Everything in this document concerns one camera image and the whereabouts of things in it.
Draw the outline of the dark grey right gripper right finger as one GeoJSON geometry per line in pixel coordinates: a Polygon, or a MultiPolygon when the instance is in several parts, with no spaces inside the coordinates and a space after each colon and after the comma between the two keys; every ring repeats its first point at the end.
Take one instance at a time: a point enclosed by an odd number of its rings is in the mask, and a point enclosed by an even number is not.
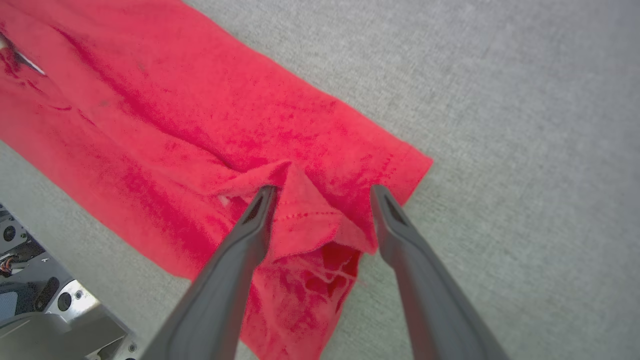
{"type": "Polygon", "coordinates": [[[416,360],[506,360],[508,355],[390,190],[370,204],[379,252],[397,278],[416,360]]]}

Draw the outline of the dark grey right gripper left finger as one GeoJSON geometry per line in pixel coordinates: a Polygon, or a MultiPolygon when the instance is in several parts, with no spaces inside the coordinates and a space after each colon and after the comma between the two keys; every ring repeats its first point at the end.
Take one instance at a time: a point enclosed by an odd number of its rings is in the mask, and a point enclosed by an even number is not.
{"type": "Polygon", "coordinates": [[[276,204],[277,188],[261,187],[147,346],[144,360],[233,360],[276,204]]]}

